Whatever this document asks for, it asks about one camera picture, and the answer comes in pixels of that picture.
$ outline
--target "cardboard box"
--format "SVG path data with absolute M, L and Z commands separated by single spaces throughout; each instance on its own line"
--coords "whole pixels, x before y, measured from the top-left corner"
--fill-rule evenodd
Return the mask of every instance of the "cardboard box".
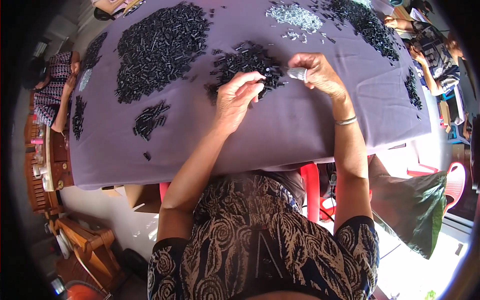
M 123 185 L 111 185 L 102 188 L 102 192 L 107 194 L 109 197 L 119 197 L 121 194 L 118 192 L 118 188 L 121 188 Z
M 125 184 L 125 195 L 128 204 L 136 212 L 158 214 L 160 211 L 160 185 L 157 184 Z
M 450 111 L 448 109 L 447 102 L 440 101 L 440 103 L 438 104 L 438 110 L 440 111 L 440 118 L 444 120 L 443 124 L 440 125 L 445 128 L 445 131 L 447 133 L 449 133 L 452 129 L 452 127 L 450 127 L 450 123 L 452 122 L 452 120 L 450 119 Z

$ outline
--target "orange fan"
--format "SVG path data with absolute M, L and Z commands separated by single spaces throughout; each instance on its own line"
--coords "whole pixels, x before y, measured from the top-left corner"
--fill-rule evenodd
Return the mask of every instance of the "orange fan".
M 104 300 L 105 293 L 86 282 L 73 280 L 65 285 L 68 299 L 71 300 Z

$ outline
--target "plastic bag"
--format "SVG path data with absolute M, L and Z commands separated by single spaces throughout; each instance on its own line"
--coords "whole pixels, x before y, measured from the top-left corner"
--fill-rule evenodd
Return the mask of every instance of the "plastic bag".
M 373 220 L 430 259 L 446 206 L 446 177 L 441 171 L 410 179 L 388 175 L 370 178 Z

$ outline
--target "purple tablecloth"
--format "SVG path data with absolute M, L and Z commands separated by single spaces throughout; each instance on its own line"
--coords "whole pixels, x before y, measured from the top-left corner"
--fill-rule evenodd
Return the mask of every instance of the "purple tablecloth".
M 194 2 L 206 12 L 215 8 L 207 54 L 197 59 L 186 74 L 190 77 L 197 74 L 198 78 L 193 83 L 177 80 L 162 92 L 143 96 L 132 104 L 119 104 L 114 95 L 120 59 L 113 50 L 130 25 L 157 9 L 178 4 L 179 0 L 147 0 L 133 14 L 115 20 L 105 29 L 108 36 L 99 52 L 102 57 L 93 68 L 86 88 L 82 92 L 77 88 L 73 95 L 73 99 L 81 95 L 83 101 L 87 101 L 80 140 L 70 139 L 76 186 L 93 190 L 114 184 L 171 181 L 210 127 L 215 114 L 216 108 L 210 105 L 203 88 L 205 83 L 216 81 L 217 75 L 209 75 L 214 68 L 211 50 L 233 52 L 231 47 L 244 40 L 266 46 L 269 55 L 279 58 L 283 65 L 296 52 L 324 53 L 350 93 L 369 154 L 431 132 L 420 83 L 417 82 L 422 111 L 410 104 L 404 86 L 408 67 L 413 65 L 405 49 L 399 51 L 400 62 L 395 62 L 394 68 L 389 59 L 382 57 L 361 36 L 355 36 L 348 22 L 343 31 L 329 20 L 320 29 L 335 39 L 336 44 L 326 38 L 322 44 L 319 33 L 307 35 L 308 43 L 304 44 L 302 39 L 291 41 L 281 37 L 293 27 L 265 17 L 265 11 L 272 5 L 266 0 Z M 304 7 L 311 5 L 310 0 L 300 3 Z M 254 104 L 237 132 L 229 137 L 215 165 L 215 174 L 333 161 L 334 122 L 330 99 L 321 92 L 308 90 L 299 80 L 285 77 L 281 81 L 290 83 Z M 134 136 L 135 118 L 145 107 L 161 99 L 171 106 L 166 112 L 165 126 L 154 129 L 149 142 Z M 145 151 L 151 154 L 150 161 L 144 158 Z

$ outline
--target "blue patterned shirt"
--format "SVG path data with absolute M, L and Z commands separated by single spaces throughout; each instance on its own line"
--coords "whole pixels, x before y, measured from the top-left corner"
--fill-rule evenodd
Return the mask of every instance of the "blue patterned shirt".
M 412 22 L 415 37 L 411 44 L 420 49 L 427 59 L 432 77 L 440 82 L 448 94 L 460 80 L 460 69 L 444 44 L 444 35 L 430 23 Z M 421 65 L 414 61 L 422 85 L 426 86 Z
M 50 58 L 50 81 L 34 93 L 34 113 L 37 118 L 51 127 L 60 109 L 63 86 L 72 73 L 72 52 L 58 53 Z
M 160 240 L 148 267 L 148 298 L 246 299 L 293 291 L 322 300 L 367 300 L 377 282 L 373 220 L 356 216 L 336 234 L 292 207 L 291 193 L 260 175 L 204 190 L 189 240 Z

